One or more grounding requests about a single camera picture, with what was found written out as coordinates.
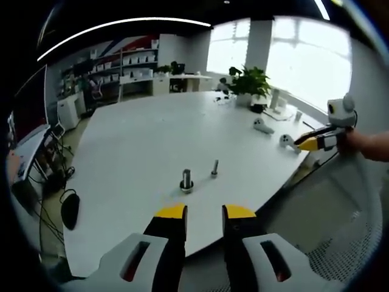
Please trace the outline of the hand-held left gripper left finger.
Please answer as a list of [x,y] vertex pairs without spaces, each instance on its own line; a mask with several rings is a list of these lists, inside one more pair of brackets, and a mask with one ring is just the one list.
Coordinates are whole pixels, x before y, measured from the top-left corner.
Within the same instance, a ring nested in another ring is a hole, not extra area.
[[185,260],[187,206],[156,212],[143,233],[133,233],[102,256],[85,279],[62,291],[177,291]]

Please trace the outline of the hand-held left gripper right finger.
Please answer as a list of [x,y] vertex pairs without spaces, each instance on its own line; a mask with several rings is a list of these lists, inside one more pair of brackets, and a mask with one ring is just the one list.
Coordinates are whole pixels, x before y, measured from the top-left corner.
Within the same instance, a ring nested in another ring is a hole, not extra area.
[[224,259],[232,291],[321,291],[308,257],[278,234],[265,234],[256,214],[222,207]]

